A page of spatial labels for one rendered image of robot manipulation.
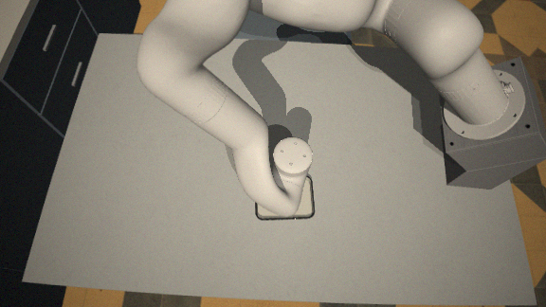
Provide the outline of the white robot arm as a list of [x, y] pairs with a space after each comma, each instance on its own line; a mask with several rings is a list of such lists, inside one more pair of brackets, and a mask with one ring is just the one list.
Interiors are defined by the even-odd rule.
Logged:
[[492, 69], [479, 48], [482, 24], [458, 0], [167, 0], [138, 45], [141, 82], [229, 146], [246, 194], [277, 215], [297, 212], [312, 149], [301, 138], [284, 138], [271, 168], [264, 118], [202, 65], [233, 41], [249, 10], [293, 27], [351, 32], [365, 24], [384, 34], [421, 68], [445, 100], [448, 127], [463, 138], [502, 135], [523, 113], [520, 82]]

